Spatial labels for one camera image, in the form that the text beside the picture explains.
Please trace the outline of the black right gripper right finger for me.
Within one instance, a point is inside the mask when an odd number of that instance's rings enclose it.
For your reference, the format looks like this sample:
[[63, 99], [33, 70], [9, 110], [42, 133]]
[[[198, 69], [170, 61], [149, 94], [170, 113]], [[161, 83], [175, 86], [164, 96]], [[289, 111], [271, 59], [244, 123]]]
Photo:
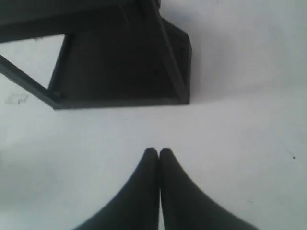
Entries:
[[166, 230], [255, 230], [211, 200], [189, 178], [173, 151], [159, 156], [160, 191]]

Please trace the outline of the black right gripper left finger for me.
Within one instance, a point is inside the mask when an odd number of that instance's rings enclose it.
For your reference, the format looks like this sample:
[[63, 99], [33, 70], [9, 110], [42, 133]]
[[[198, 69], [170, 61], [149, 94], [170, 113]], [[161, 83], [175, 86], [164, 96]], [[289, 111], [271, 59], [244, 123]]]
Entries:
[[146, 148], [125, 185], [77, 230], [157, 230], [159, 223], [158, 153]]

